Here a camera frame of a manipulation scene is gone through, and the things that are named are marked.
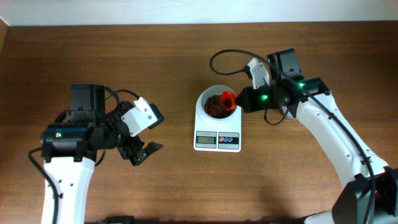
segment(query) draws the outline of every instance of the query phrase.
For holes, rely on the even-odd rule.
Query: red scoop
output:
[[[228,111],[236,108],[235,99],[236,94],[234,91],[224,91],[223,94],[221,94],[221,104]]]

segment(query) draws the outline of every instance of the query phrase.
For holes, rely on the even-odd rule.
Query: scale control panel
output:
[[[239,133],[197,131],[195,147],[205,149],[239,149]]]

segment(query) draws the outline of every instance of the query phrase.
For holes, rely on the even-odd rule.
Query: kitchen scale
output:
[[[224,91],[233,91],[224,85],[205,90],[197,101],[193,148],[198,151],[239,152],[241,150],[242,111],[237,106],[226,118],[212,118],[205,112],[206,100]]]

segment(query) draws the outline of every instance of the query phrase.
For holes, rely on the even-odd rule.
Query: brown tabletop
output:
[[[133,167],[112,150],[96,167],[87,222],[111,215],[273,220],[331,209],[340,181],[298,121],[270,126],[263,112],[243,114],[241,152],[193,149],[200,93],[216,84],[236,92],[252,85],[244,73],[210,70],[210,57],[228,48],[263,56],[294,48],[305,76],[321,77],[366,144],[398,167],[398,22],[11,27],[0,56],[0,222],[40,222],[44,179],[27,153],[69,108],[73,83],[135,91],[165,116],[140,134],[164,145],[142,165]],[[232,54],[215,63],[227,71],[250,59]],[[271,121],[280,116],[269,112]]]

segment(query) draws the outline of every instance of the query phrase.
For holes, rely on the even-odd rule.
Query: white backdrop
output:
[[[11,26],[398,20],[398,0],[0,0]]]

